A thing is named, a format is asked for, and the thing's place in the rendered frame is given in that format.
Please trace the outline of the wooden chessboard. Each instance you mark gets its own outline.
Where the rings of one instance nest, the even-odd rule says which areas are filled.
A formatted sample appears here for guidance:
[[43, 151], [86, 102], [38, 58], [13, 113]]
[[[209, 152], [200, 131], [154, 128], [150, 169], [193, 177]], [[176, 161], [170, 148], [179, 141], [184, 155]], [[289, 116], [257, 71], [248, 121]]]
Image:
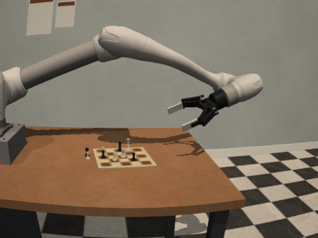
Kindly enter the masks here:
[[[125, 158], [121, 158], [122, 151], [118, 151], [118, 148], [104, 149], [106, 158], [101, 158], [101, 149], [93, 149], [98, 169], [134, 169], [157, 167], [156, 163], [151, 159], [143, 147], [134, 147], [130, 149], [131, 151], [125, 151]], [[112, 161], [114, 159], [113, 153], [116, 153], [117, 161]], [[135, 153], [136, 161], [131, 161], [133, 157], [132, 153]]]

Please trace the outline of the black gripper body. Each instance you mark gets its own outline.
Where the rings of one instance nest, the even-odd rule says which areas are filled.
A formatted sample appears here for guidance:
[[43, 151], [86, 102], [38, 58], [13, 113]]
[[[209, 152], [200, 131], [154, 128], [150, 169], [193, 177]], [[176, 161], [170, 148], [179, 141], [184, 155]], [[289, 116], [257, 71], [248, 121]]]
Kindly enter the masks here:
[[[208, 111], [211, 111], [212, 108], [214, 107], [215, 108], [217, 107], [218, 110], [220, 110], [228, 105], [226, 96], [224, 95], [224, 92], [222, 90], [215, 91], [212, 94], [210, 94], [208, 98], [204, 98], [204, 99], [207, 99], [207, 102], [208, 101], [210, 102], [210, 105], [207, 108]], [[200, 103], [200, 108], [202, 110], [204, 110], [204, 107], [207, 102]]]

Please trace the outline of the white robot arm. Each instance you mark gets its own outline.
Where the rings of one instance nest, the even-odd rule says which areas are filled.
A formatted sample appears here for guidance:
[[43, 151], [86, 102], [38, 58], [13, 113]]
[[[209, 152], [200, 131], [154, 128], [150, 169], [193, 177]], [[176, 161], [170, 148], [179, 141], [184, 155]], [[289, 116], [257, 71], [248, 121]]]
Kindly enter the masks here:
[[13, 128], [13, 124], [6, 123], [6, 105], [23, 98], [29, 88], [90, 63], [104, 63], [121, 57], [176, 68], [212, 86], [214, 92], [222, 90], [228, 103], [226, 107], [249, 100], [263, 89], [262, 79], [257, 74], [239, 77], [223, 72], [213, 74], [145, 35], [126, 27], [107, 26], [92, 41], [65, 50], [27, 68], [13, 67], [4, 72], [0, 70], [0, 138]]

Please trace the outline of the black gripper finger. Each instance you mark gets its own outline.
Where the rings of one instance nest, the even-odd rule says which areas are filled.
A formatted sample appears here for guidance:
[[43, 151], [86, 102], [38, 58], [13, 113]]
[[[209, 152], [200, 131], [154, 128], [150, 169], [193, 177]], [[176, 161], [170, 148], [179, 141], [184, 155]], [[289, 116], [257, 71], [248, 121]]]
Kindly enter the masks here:
[[[200, 108], [200, 102], [207, 102], [207, 99], [204, 99], [204, 98], [205, 98], [204, 95], [191, 97], [191, 98], [183, 98], [183, 99], [181, 99], [182, 102], [167, 108], [168, 113], [169, 114], [174, 113], [176, 111], [184, 109], [185, 107], [198, 107], [198, 108]], [[192, 101], [192, 100], [194, 100], [194, 101]]]
[[198, 118], [196, 118], [195, 120], [192, 120], [186, 124], [182, 125], [182, 130], [185, 132], [189, 129], [192, 129], [198, 125], [202, 125], [203, 127], [216, 115], [219, 114], [218, 108], [214, 107], [212, 108], [211, 111], [208, 111], [208, 107], [210, 105], [210, 102], [207, 102], [203, 112], [200, 114], [200, 116]]

